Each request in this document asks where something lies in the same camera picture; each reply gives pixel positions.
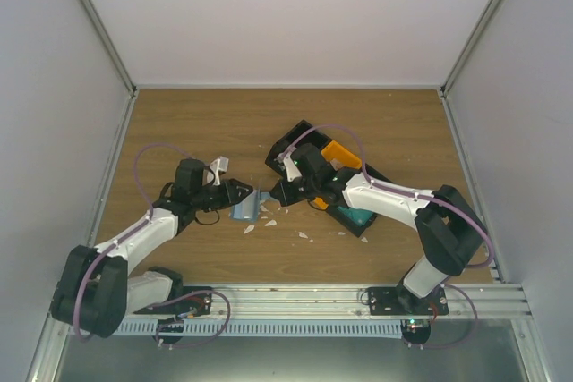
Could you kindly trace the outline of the blue card holder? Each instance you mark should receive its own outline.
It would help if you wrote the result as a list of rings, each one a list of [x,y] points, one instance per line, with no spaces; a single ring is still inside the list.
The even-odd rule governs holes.
[[[235,221],[255,222],[267,200],[273,200],[267,191],[255,190],[241,203],[231,207],[229,217]]]

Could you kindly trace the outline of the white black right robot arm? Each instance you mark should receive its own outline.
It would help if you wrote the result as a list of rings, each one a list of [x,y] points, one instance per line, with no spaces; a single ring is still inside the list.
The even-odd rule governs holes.
[[[336,168],[310,143],[279,154],[278,164],[284,178],[270,194],[283,207],[319,198],[394,219],[418,233],[423,256],[396,286],[397,305],[408,315],[423,312],[434,290],[469,268],[487,242],[483,224],[451,186],[417,190],[375,179],[363,167]]]

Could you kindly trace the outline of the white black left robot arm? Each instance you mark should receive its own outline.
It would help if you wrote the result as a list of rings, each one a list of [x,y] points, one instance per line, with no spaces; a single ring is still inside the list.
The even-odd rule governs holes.
[[[106,338],[128,314],[156,308],[166,314],[184,312],[180,274],[162,267],[140,276],[132,272],[155,249],[197,221],[198,213],[218,213],[252,195],[251,185],[224,178],[227,165],[225,157],[210,164],[195,158],[181,160],[175,179],[164,185],[136,223],[94,247],[73,248],[51,301],[51,317],[86,336]]]

